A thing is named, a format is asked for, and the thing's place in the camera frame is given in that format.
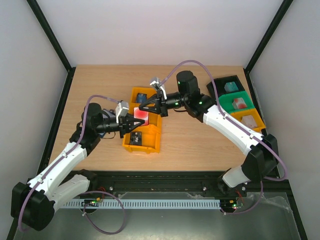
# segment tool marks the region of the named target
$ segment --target gray floor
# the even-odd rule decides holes
[[[266,193],[266,198],[285,193]],[[250,205],[252,199],[245,199]],[[60,209],[42,231],[18,233],[15,240],[298,240],[292,212],[279,201],[263,201],[243,215],[224,216],[219,210],[127,210],[127,225],[117,235],[96,231],[79,209]],[[105,231],[116,231],[122,211],[98,209],[91,219]]]

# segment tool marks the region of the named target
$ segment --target white wall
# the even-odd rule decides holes
[[[11,191],[35,176],[67,72],[27,1],[0,1],[0,239]]]
[[[320,1],[295,0],[251,73],[310,240],[319,239]]]
[[[246,66],[282,0],[38,2],[73,66]]]

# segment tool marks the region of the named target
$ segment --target yellow bin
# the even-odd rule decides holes
[[[237,119],[239,122],[241,122],[242,120],[242,117],[244,116],[248,116],[248,115],[252,115],[257,126],[256,128],[252,129],[253,131],[256,131],[256,132],[260,132],[262,129],[265,129],[266,126],[264,124],[264,122],[262,121],[257,109],[255,108],[251,108],[251,109],[248,109],[248,110],[243,110],[243,111],[235,111],[235,112],[231,112],[230,115],[232,117],[234,117],[235,119]]]
[[[150,87],[134,87],[132,89],[131,99],[129,102],[129,113],[134,114],[134,108],[139,107],[136,103],[137,94],[146,94],[147,99],[156,91]],[[141,132],[142,146],[130,145],[130,133],[124,135],[122,146],[132,153],[133,151],[149,153],[160,152],[162,119],[160,115],[149,112],[149,124],[147,126],[139,126],[133,132]]]

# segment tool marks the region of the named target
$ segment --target wooden table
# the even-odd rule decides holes
[[[69,142],[81,120],[87,99],[94,94],[129,101],[132,87],[148,87],[152,77],[164,79],[174,66],[157,65],[78,65],[74,74],[50,161]],[[245,90],[249,87],[240,66],[209,66],[214,78],[237,75]],[[167,93],[178,91],[176,74],[190,70],[197,77],[201,92],[209,94],[210,78],[200,66],[182,66],[165,84]],[[94,98],[102,108],[116,104]],[[95,171],[225,171],[243,163],[245,156],[221,133],[200,123],[186,112],[169,111],[162,118],[160,153],[128,152],[116,133],[114,139],[101,139],[98,146],[74,170]]]

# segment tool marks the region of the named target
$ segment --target perforated metal strip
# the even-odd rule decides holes
[[[121,199],[125,209],[220,209],[220,200],[150,200],[150,199]],[[83,199],[73,199],[64,204],[62,209],[79,209],[84,206]],[[105,199],[88,209],[120,209],[120,204],[114,199]]]

